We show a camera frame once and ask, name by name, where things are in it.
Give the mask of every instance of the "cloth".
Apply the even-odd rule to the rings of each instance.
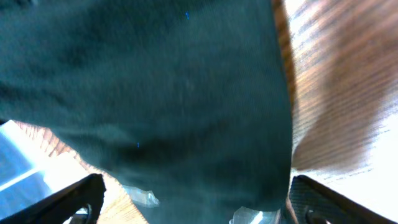
[[[267,0],[0,7],[0,119],[48,127],[153,191],[149,223],[228,223],[287,196],[292,120]]]

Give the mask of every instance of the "garment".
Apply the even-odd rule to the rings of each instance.
[[[0,119],[153,191],[149,223],[284,204],[292,120],[270,1],[43,0],[0,11],[0,45]]]

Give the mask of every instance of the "wood grain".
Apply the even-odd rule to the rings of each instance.
[[[396,0],[274,1],[293,107],[293,173],[398,222],[397,9]],[[19,124],[50,157],[71,151],[49,130]],[[100,223],[143,223],[119,190]]]

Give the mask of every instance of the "dark green garment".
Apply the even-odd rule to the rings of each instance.
[[[1,119],[152,190],[150,223],[282,206],[292,121],[270,1],[55,2],[0,11]]]

